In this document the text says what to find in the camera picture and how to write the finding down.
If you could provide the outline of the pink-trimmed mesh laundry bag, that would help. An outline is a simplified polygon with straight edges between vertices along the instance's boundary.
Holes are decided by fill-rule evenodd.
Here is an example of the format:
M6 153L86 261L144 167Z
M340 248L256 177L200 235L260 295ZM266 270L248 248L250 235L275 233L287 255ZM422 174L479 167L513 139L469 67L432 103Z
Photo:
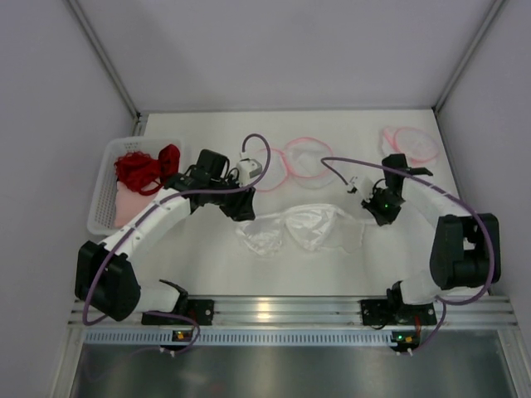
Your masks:
M306 189L324 188L334 174L320 160L333 154L328 144L311 137L293 139L281 149L271 148L270 166L256 189L272 192L288 181Z

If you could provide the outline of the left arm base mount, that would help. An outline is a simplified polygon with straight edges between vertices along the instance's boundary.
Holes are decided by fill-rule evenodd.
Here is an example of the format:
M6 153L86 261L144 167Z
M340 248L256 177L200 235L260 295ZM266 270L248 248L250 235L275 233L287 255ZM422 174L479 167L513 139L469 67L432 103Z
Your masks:
M178 304L173 313L190 318L200 326L211 326L214 309L215 301L212 299L188 298L185 302ZM183 320L149 314L142 315L141 324L145 326L188 325Z

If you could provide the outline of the white bra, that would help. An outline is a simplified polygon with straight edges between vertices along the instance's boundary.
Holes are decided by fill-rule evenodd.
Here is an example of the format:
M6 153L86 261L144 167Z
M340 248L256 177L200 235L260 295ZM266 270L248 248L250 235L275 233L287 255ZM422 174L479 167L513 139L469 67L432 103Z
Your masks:
M236 227L236 236L262 257L279 252L289 242L308 252L341 250L352 254L362 247L366 225L338 206L318 203L243 221Z

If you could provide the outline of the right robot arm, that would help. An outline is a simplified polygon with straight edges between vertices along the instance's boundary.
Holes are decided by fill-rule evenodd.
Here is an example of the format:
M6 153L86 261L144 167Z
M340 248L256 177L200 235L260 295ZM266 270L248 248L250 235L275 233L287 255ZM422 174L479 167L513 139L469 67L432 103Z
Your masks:
M434 228L429 267L396 282L388 291L406 305L421 305L458 288L482 292L499 281L501 254L499 221L491 213L478 214L460 199L422 176L432 172L410 167L404 154L382 160L385 187L374 186L362 208L379 226L391 225L403 204L409 204Z

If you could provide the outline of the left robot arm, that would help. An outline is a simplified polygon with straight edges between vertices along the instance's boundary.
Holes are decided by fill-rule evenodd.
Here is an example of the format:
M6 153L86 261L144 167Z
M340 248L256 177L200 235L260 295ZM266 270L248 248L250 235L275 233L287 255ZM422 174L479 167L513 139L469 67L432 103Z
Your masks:
M243 156L229 172L228 159L208 149L185 173L172 175L132 221L99 243L88 241L78 253L75 295L86 308L122 321L135 312L176 313L187 291L173 282L141 282L140 260L179 222L200 207L218 206L233 221L255 219L251 185L262 164Z

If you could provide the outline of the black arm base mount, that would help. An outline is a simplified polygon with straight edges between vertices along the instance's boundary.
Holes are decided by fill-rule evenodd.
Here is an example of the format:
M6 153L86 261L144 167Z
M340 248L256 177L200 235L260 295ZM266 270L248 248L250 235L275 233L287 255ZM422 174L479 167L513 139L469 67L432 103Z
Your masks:
M435 326L437 323L432 304L394 304L388 299L372 298L360 302L363 326L377 330L386 326Z

